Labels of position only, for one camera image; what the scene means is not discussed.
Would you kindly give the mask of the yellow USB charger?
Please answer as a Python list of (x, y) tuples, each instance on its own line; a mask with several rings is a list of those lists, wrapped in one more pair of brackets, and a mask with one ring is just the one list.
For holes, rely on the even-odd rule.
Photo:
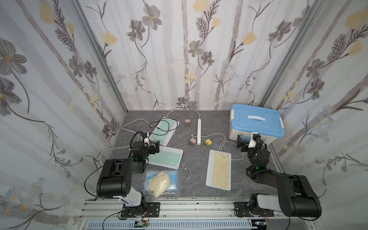
[(209, 147), (209, 146), (211, 146), (213, 144), (213, 142), (210, 140), (210, 139), (207, 139), (207, 140), (205, 140), (204, 141), (204, 145), (206, 146), (206, 147)]

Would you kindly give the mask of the white power strip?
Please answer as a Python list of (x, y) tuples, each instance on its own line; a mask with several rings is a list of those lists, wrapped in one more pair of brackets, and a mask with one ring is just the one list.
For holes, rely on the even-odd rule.
[(197, 137), (198, 138), (201, 137), (201, 128), (202, 128), (202, 120), (198, 119), (197, 120)]

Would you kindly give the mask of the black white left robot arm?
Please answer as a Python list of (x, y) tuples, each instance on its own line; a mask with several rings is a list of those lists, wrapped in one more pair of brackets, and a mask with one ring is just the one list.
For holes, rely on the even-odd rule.
[(132, 187), (132, 175), (145, 172), (148, 157), (160, 152), (160, 142), (137, 141), (129, 149), (131, 155), (128, 158), (105, 161), (96, 186), (97, 196), (123, 202), (122, 210), (117, 214), (120, 220), (157, 218), (160, 203), (147, 202), (145, 196)]

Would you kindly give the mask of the green white keyboard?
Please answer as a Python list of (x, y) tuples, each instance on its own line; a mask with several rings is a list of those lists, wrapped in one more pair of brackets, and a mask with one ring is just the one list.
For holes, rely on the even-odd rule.
[(177, 170), (182, 160), (183, 150), (160, 146), (160, 151), (150, 154), (149, 164)]
[(150, 134), (149, 139), (154, 142), (159, 141), (162, 146), (168, 146), (179, 125), (179, 121), (163, 117), (154, 125), (155, 129)]

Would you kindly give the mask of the white cable yellow keyboard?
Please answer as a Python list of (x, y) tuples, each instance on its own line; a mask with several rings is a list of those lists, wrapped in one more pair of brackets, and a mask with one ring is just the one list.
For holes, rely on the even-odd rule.
[[(223, 147), (224, 147), (224, 145), (226, 143), (230, 143), (232, 145), (236, 145), (234, 142), (226, 140), (225, 135), (222, 134), (222, 133), (213, 133), (213, 134), (209, 134), (209, 135), (205, 135), (205, 136), (201, 136), (201, 137), (210, 137), (210, 136), (217, 135), (217, 134), (218, 135), (222, 135), (223, 138), (224, 138), (224, 141), (219, 144), (218, 151), (223, 151)], [(198, 143), (198, 139), (199, 139), (199, 136), (198, 135), (191, 134), (191, 137), (197, 138), (197, 143)], [(242, 157), (240, 159), (233, 159), (232, 161), (241, 161), (243, 158), (244, 158), (244, 154), (242, 154)]]

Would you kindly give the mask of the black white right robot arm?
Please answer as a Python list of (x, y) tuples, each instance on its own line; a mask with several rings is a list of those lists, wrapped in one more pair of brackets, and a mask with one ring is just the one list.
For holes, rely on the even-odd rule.
[(252, 194), (247, 205), (250, 214), (258, 216), (269, 210), (282, 212), (287, 217), (313, 220), (322, 215), (319, 197), (304, 175), (290, 175), (267, 168), (270, 151), (260, 134), (252, 134), (249, 141), (243, 141), (238, 135), (236, 147), (246, 152), (250, 161), (246, 175), (253, 182), (276, 188), (278, 192), (277, 195)]

